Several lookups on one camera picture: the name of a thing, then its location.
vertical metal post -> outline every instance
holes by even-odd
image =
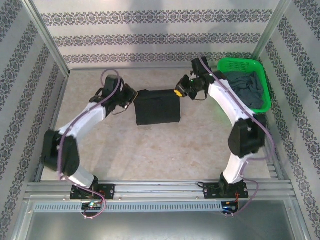
[[[52,54],[54,60],[58,64],[60,70],[63,72],[63,75],[65,77],[69,77],[70,70],[67,66],[67,63],[64,60],[62,54],[60,53],[53,37],[51,36],[34,2],[32,0],[21,0],[21,2],[27,10],[31,20],[33,21],[33,24],[38,29],[38,32],[40,33],[44,43],[50,50],[50,53]]]
[[[270,21],[268,22],[265,30],[263,31],[262,36],[258,44],[256,45],[251,58],[254,60],[258,60],[260,54],[263,52],[266,44],[268,43],[269,39],[271,38],[274,30],[277,28],[278,23],[280,22],[282,16],[284,15],[285,11],[287,10],[289,3],[291,0],[280,0],[278,5],[276,6]]]

black fabric bag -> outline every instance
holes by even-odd
[[[180,97],[174,93],[173,89],[141,90],[138,93],[134,100],[138,126],[180,122]]]

wire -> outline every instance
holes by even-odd
[[[198,183],[197,183],[197,185],[198,185],[198,187],[199,188],[204,188],[204,182],[202,182],[202,181],[199,181]],[[206,185],[206,187],[207,188],[210,188],[210,189],[214,189],[214,190],[218,190],[220,187],[213,187],[213,186],[210,186],[210,185]]]
[[[204,98],[204,99],[194,99],[194,100],[196,100],[196,101],[204,101],[204,100],[207,100],[207,98]]]
[[[223,209],[223,211],[220,211],[220,213],[221,213],[223,216],[225,216],[226,218],[227,218],[228,216],[233,217],[233,216],[235,215],[232,211],[229,211],[229,210],[226,210],[226,209]]]
[[[116,115],[119,115],[119,114],[124,113],[125,111],[127,111],[127,109],[128,109],[128,108],[126,108],[126,109],[123,110],[123,111],[117,112],[117,113],[114,113],[114,111],[112,111],[111,113],[112,113],[112,115],[116,116]]]
[[[234,96],[234,94],[220,81],[219,78],[217,78],[217,76],[205,65],[204,61],[201,59],[201,56],[198,57],[202,66],[205,68],[205,70],[212,75],[212,77],[219,83],[219,85],[229,94],[229,96],[234,100],[234,102],[238,105],[238,107],[241,109],[241,111],[243,111],[255,124],[257,124],[267,135],[267,137],[269,138],[270,142],[271,142],[271,153],[269,153],[266,157],[261,157],[261,158],[248,158],[247,161],[263,161],[263,160],[267,160],[269,158],[271,158],[274,154],[275,154],[275,142],[271,136],[271,134],[269,133],[269,131],[258,121],[256,120],[253,116],[251,116],[247,110],[241,105],[241,103],[238,101],[238,99]],[[257,195],[258,191],[259,191],[259,183],[256,182],[255,180],[250,180],[247,178],[243,177],[243,172],[245,170],[246,165],[248,164],[248,162],[245,162],[240,170],[240,177],[242,177],[243,180],[248,181],[248,182],[252,182],[256,184],[256,189],[254,194],[251,196],[251,198],[249,199],[249,201],[236,213],[234,213],[232,215],[236,216],[239,213],[241,213],[251,202],[252,200],[255,198],[255,196]]]
[[[236,203],[236,207],[239,208],[239,196],[240,194],[238,192],[235,193],[235,203]]]
[[[118,88],[120,87],[121,85],[121,77],[118,73],[117,70],[115,69],[106,69],[103,71],[103,73],[101,74],[101,77],[100,77],[100,80],[101,80],[101,84],[102,86],[104,85],[103,83],[103,75],[107,72],[107,71],[114,71],[116,73],[116,76],[117,76],[117,85],[115,87],[115,89],[113,90],[113,92],[107,96],[105,99],[103,99],[102,101],[98,102],[96,105],[90,107],[87,111],[84,111],[82,114],[80,114],[71,124],[70,126],[66,129],[66,131],[64,132],[64,134],[62,135],[61,137],[61,141],[60,141],[60,144],[59,144],[59,148],[58,148],[58,159],[57,159],[57,171],[58,171],[58,179],[59,180],[62,180],[62,177],[63,177],[63,173],[62,173],[62,153],[63,153],[63,148],[64,148],[64,142],[65,142],[65,138],[67,136],[67,134],[70,132],[70,130],[73,128],[73,126],[80,120],[82,119],[85,115],[87,115],[88,113],[90,113],[92,110],[96,109],[97,107],[101,106],[103,103],[105,103],[106,101],[108,101],[110,98],[112,98],[113,95],[115,95],[115,93],[117,92]],[[91,216],[91,217],[88,217],[86,216],[86,213],[84,212],[82,215],[84,215],[85,218],[90,218],[90,219],[93,219],[97,216],[99,216],[105,209],[106,209],[106,205],[107,205],[107,202],[106,202],[106,199],[105,197],[96,192],[96,191],[93,191],[89,188],[86,188],[86,187],[83,187],[79,184],[76,184],[75,182],[73,182],[72,180],[70,180],[68,177],[66,177],[66,180],[69,180],[70,182],[72,182],[75,186],[77,186],[78,188],[82,189],[82,190],[85,190],[89,193],[92,193],[92,194],[95,194],[97,196],[99,196],[101,198],[101,202],[102,202],[102,205],[103,207],[101,207],[101,210],[94,216]]]

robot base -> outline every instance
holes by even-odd
[[[96,192],[102,194],[106,200],[113,200],[115,195],[114,184],[98,184]],[[73,185],[70,193],[70,200],[84,200],[84,201],[101,201],[101,197],[91,194],[88,191],[82,190],[77,186]]]
[[[198,182],[198,186],[203,188],[203,195],[205,199],[249,198],[247,184],[243,180],[234,184],[229,184],[223,173],[220,175],[219,182]]]

black bracket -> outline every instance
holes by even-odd
[[[102,194],[106,200],[113,200],[115,196],[115,187],[114,184],[99,184],[97,192]],[[70,200],[97,200],[100,201],[101,197],[91,192],[82,190],[77,186],[73,185],[70,193]]]
[[[247,184],[240,182],[234,191],[223,193],[218,182],[199,182],[198,186],[203,188],[204,199],[235,199],[236,194],[239,199],[249,198]]]

